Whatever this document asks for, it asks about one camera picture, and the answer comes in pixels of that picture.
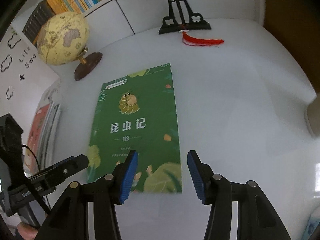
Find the person's left hand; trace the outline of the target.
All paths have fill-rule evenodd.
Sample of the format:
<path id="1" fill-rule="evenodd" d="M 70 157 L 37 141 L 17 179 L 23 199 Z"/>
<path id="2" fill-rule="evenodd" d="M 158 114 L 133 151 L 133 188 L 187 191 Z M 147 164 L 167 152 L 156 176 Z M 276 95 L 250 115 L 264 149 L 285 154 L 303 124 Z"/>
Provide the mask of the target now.
<path id="1" fill-rule="evenodd" d="M 24 240 L 34 240 L 38 233 L 36 228 L 22 222 L 17 225 L 17 231 Z"/>

